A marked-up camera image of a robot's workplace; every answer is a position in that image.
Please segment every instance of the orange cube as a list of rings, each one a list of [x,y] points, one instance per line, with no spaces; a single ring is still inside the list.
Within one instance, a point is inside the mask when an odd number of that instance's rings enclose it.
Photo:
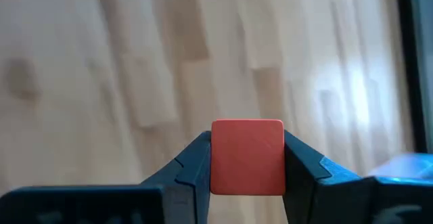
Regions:
[[[285,193],[284,125],[280,120],[214,121],[210,147],[212,193],[252,196]]]

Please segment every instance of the cube face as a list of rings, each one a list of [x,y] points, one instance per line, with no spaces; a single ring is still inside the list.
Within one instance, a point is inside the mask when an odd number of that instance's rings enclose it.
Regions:
[[[210,190],[221,195],[280,196],[286,191],[280,120],[225,119],[212,124]]]

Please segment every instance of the wood grain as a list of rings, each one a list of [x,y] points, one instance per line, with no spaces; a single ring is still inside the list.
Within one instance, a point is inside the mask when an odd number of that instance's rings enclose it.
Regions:
[[[0,0],[0,191],[138,183],[218,118],[360,174],[412,149],[395,0]],[[212,196],[210,223],[287,223]]]

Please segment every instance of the clamp jaw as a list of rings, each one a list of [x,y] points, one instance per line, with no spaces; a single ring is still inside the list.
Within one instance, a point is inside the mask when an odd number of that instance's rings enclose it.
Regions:
[[[431,223],[433,182],[366,177],[285,131],[288,222]],[[139,185],[24,187],[0,198],[0,223],[207,223],[210,132]]]

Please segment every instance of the hardwood floor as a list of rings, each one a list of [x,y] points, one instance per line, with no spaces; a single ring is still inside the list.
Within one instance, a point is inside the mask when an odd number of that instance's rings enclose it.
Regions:
[[[0,188],[138,183],[216,118],[368,173],[412,150],[395,0],[0,0]],[[286,223],[212,196],[210,223]]]

